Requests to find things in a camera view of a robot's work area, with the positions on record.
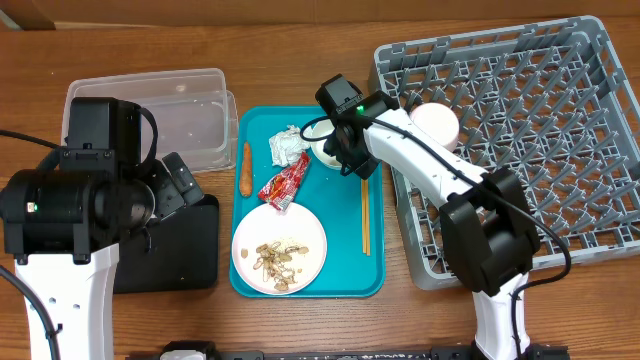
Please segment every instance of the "wooden chopstick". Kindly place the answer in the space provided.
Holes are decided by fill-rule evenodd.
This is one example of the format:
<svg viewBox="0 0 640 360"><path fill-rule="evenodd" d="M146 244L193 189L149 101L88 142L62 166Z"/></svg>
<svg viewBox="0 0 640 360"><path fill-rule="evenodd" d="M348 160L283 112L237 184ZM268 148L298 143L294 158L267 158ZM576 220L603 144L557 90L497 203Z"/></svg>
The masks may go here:
<svg viewBox="0 0 640 360"><path fill-rule="evenodd" d="M371 232L369 224L369 182L362 180L362 252L371 255Z"/></svg>

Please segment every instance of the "crumpled wrapper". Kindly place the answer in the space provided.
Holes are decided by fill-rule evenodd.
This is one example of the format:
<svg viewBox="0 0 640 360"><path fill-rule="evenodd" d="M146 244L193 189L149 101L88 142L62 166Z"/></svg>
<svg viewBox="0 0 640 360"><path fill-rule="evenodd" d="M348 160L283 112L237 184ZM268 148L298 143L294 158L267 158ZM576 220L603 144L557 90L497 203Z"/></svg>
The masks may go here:
<svg viewBox="0 0 640 360"><path fill-rule="evenodd" d="M280 211L286 210L298 192L310 161L309 155L303 152L298 162L269 180L258 193L258 198Z"/></svg>

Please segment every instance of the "plastic dish rack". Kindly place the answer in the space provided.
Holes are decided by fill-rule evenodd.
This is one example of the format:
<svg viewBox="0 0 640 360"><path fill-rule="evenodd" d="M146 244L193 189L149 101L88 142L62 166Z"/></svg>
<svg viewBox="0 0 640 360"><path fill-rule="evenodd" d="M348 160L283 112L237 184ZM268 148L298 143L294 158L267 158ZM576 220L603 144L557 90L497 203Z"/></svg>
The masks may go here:
<svg viewBox="0 0 640 360"><path fill-rule="evenodd" d="M405 109L455 111L455 153L493 171L508 166L536 217L575 263L640 253L638 102L609 36L577 17L379 47L369 79ZM398 222L414 283L459 284L442 251L437 209L392 170ZM564 263L549 237L534 268Z"/></svg>

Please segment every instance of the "clear plastic container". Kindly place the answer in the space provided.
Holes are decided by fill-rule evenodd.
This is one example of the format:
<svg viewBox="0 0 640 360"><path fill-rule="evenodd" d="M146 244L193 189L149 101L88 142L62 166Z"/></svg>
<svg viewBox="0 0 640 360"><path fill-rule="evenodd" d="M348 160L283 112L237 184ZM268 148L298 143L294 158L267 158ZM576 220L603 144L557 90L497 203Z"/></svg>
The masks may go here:
<svg viewBox="0 0 640 360"><path fill-rule="evenodd" d="M219 69L163 71L74 81L64 107L61 143L75 97L114 97L146 107L158 124L160 159L177 152L192 172L233 168L238 115ZM151 127L142 121L141 156L151 146Z"/></svg>

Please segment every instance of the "crumpled napkin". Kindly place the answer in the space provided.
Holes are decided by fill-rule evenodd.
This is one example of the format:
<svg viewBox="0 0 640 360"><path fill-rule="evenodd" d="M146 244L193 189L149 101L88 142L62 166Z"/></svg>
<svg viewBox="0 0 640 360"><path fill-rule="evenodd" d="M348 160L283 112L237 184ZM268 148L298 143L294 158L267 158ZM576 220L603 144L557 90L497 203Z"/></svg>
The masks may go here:
<svg viewBox="0 0 640 360"><path fill-rule="evenodd" d="M300 159L300 154L311 145L300 137L300 128L288 125L289 130L281 131L269 139L271 162L273 165L287 167Z"/></svg>

